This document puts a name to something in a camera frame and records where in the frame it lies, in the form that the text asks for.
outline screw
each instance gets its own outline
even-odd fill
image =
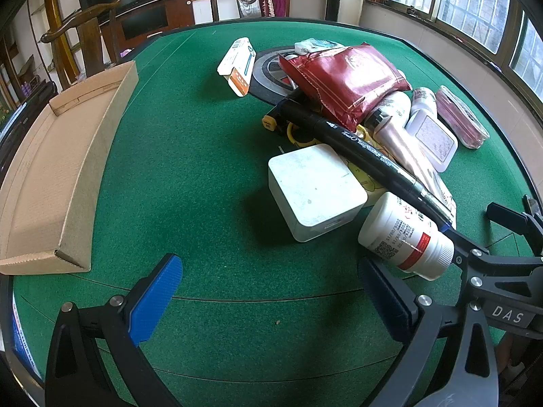
[[[419,295],[416,300],[422,306],[430,306],[432,304],[432,299],[427,295]]]
[[[60,309],[62,312],[70,312],[72,310],[72,307],[73,303],[71,301],[67,301],[60,307]]]
[[[123,301],[124,297],[122,295],[113,295],[113,297],[109,299],[109,304],[116,308],[123,304]]]
[[[479,304],[479,302],[478,302],[477,300],[470,301],[470,307],[471,307],[474,311],[481,310],[481,305]]]
[[[471,277],[470,283],[476,288],[480,288],[483,285],[483,281],[479,277]]]

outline blue gripper pad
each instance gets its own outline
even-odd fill
[[[169,259],[162,259],[165,264],[158,273],[153,271],[156,276],[128,315],[128,333],[136,346],[151,338],[183,277],[181,259],[175,254],[167,255]]]

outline red snack bag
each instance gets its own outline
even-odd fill
[[[279,55],[279,65],[307,96],[323,105],[324,116],[352,132],[384,96],[412,89],[395,66],[367,43],[289,60]]]

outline medicine box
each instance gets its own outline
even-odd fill
[[[419,147],[436,171],[444,172],[458,149],[458,140],[429,110],[411,116],[406,131],[419,140]]]
[[[366,190],[326,144],[270,159],[268,181],[294,239],[299,242],[350,222],[368,199]]]
[[[249,92],[255,56],[256,52],[249,38],[238,38],[230,46],[217,68],[218,74],[226,78],[228,85],[240,97]]]

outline circular mat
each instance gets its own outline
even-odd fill
[[[280,46],[256,54],[249,93],[261,101],[276,105],[293,91],[287,74],[279,67],[279,54],[295,55],[294,46]]]

